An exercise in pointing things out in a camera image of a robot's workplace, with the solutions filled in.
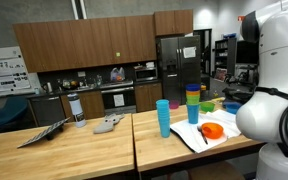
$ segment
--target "microwave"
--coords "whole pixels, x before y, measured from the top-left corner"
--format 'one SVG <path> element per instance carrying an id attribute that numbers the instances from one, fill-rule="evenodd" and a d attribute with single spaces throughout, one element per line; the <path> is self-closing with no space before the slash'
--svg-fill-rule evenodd
<path id="1" fill-rule="evenodd" d="M 157 79 L 157 68 L 156 67 L 145 67 L 135 69 L 135 80 L 136 81 L 148 81 Z"/>

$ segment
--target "kitchen backsplash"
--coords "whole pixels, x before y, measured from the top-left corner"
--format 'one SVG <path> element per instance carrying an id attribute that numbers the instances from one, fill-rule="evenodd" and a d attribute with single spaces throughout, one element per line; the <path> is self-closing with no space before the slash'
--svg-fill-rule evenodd
<path id="1" fill-rule="evenodd" d="M 83 69 L 72 69 L 72 70 L 65 70 L 65 71 L 44 72 L 44 73 L 38 73 L 37 75 L 38 75 L 41 85 L 45 84 L 46 82 L 50 82 L 52 84 L 53 90 L 57 90 L 58 79 L 60 79 L 61 81 L 63 81 L 63 79 L 69 79 L 69 80 L 84 82 L 84 77 L 78 77 L 78 72 L 81 72 L 81 71 L 85 72 L 85 76 L 86 76 L 86 80 L 88 84 L 92 84 L 93 79 L 96 78 L 97 75 L 102 76 L 103 83 L 110 81 L 111 71 L 113 70 L 113 68 L 119 69 L 120 67 L 123 67 L 124 69 L 125 79 L 134 80 L 134 68 L 133 67 L 137 66 L 138 64 L 145 66 L 146 62 L 118 64 L 118 65 L 100 66 L 100 67 L 83 68 Z"/>

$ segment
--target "whiteboard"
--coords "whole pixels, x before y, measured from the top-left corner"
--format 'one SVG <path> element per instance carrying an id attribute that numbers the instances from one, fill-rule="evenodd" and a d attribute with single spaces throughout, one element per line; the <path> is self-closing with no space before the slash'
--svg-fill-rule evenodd
<path id="1" fill-rule="evenodd" d="M 0 48 L 0 96 L 33 93 L 41 88 L 36 73 L 28 73 L 18 46 Z"/>

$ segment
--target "black chair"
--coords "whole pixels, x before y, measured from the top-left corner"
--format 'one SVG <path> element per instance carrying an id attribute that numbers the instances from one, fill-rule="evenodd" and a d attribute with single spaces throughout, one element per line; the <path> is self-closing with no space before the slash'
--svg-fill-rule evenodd
<path id="1" fill-rule="evenodd" d="M 3 108 L 0 109 L 0 132 L 5 132 L 6 125 L 16 124 L 16 121 L 22 120 L 27 109 L 28 103 L 26 98 L 22 96 L 8 97 Z"/>

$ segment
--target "wooden table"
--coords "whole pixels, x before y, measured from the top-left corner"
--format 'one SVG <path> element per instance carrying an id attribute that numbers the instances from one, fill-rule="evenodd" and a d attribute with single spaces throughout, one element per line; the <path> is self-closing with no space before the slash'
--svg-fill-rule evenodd
<path id="1" fill-rule="evenodd" d="M 17 149 L 47 127 L 0 134 L 0 179 L 86 179 L 134 169 L 131 114 L 113 131 L 93 134 L 103 118 L 66 123 L 51 141 Z"/>
<path id="2" fill-rule="evenodd" d="M 171 123 L 187 119 L 186 106 L 170 110 Z M 263 143 L 240 135 L 202 153 L 193 153 L 172 134 L 160 135 L 156 111 L 133 114 L 137 170 L 143 179 L 258 152 Z"/>

